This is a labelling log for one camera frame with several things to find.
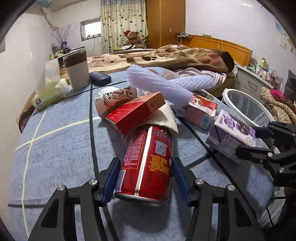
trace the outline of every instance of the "wooden headboard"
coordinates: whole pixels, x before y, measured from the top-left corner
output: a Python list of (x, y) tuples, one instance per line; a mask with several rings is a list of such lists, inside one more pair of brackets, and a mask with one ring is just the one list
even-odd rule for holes
[(253, 50), (244, 46), (221, 39), (199, 35), (192, 36), (192, 39), (182, 38), (182, 45), (189, 48), (223, 49), (224, 51), (228, 51), (234, 61), (238, 62), (242, 66), (249, 66), (250, 58), (253, 53)]

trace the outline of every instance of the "pink juice box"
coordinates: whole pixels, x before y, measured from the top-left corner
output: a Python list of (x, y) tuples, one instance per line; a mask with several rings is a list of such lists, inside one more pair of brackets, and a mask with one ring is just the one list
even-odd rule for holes
[(212, 126), (206, 143), (226, 157), (241, 165), (244, 160), (238, 159), (235, 151), (240, 145), (256, 146), (255, 130), (221, 110)]

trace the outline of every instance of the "yellow line on tablecloth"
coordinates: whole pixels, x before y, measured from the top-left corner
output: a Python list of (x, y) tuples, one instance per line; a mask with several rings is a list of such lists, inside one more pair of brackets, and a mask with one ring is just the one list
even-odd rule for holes
[[(97, 116), (97, 117), (94, 117), (94, 118), (93, 118), (93, 120), (97, 120), (97, 119), (101, 119), (101, 117)], [(75, 126), (75, 125), (79, 125), (79, 124), (86, 123), (86, 122), (89, 122), (89, 119), (87, 119), (87, 120), (81, 120), (81, 121), (78, 121), (78, 122), (74, 122), (74, 123), (71, 123), (71, 124), (69, 124), (69, 125), (66, 125), (66, 126), (63, 126), (63, 127), (58, 128), (58, 129), (55, 129), (55, 130), (53, 130), (53, 131), (47, 132), (47, 133), (43, 134), (42, 136), (39, 136), (39, 137), (37, 137), (37, 138), (35, 138), (35, 139), (33, 138), (32, 140), (30, 140), (30, 141), (28, 141), (28, 142), (26, 142), (26, 143), (24, 143), (24, 144), (21, 144), (19, 147), (17, 147), (17, 148), (15, 149), (15, 151), (17, 151), (18, 149), (22, 148), (23, 146), (26, 146), (26, 145), (28, 145), (28, 144), (34, 142), (34, 141), (37, 141), (37, 140), (39, 140), (39, 139), (41, 139), (41, 138), (43, 138), (43, 137), (45, 137), (45, 136), (48, 136), (48, 135), (53, 134), (53, 133), (55, 133), (55, 132), (61, 131), (61, 130), (66, 129), (66, 128), (68, 128), (68, 127)]]
[[(34, 139), (34, 137), (35, 137), (35, 135), (36, 135), (36, 133), (37, 133), (37, 131), (39, 129), (39, 126), (40, 126), (41, 121), (43, 120), (43, 118), (45, 116), (45, 113), (46, 113), (46, 110), (44, 111), (43, 116), (42, 116), (36, 130), (35, 130), (35, 133), (33, 135), (32, 140)], [(24, 176), (23, 176), (23, 179), (22, 179), (22, 200), (21, 200), (21, 203), (22, 203), (22, 215), (24, 217), (24, 225), (25, 225), (26, 234), (27, 234), (28, 237), (29, 237), (29, 230), (28, 230), (28, 226), (27, 226), (27, 222), (26, 222), (24, 196), (25, 196), (25, 179), (26, 179), (26, 173), (27, 173), (27, 168), (28, 168), (28, 164), (29, 164), (29, 155), (30, 155), (32, 144), (33, 144), (32, 140), (31, 140), (30, 147), (29, 147), (29, 150), (28, 150), (28, 153), (27, 153), (26, 166), (25, 166), (25, 170), (24, 170)]]

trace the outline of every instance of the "ceiling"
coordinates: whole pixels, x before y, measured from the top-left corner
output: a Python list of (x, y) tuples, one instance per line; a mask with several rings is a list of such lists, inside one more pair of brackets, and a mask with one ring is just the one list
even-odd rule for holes
[(50, 6), (53, 12), (61, 10), (62, 8), (68, 7), (78, 2), (83, 2), (85, 0), (53, 0)]

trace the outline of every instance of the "stuffed animal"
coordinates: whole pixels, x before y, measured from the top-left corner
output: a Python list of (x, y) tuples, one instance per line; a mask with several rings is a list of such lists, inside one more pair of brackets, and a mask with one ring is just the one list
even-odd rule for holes
[(140, 38), (139, 32), (133, 32), (133, 31), (127, 30), (123, 33), (128, 39), (124, 46), (134, 45), (135, 48), (143, 48), (143, 49), (145, 48), (145, 45), (143, 44), (143, 42)]

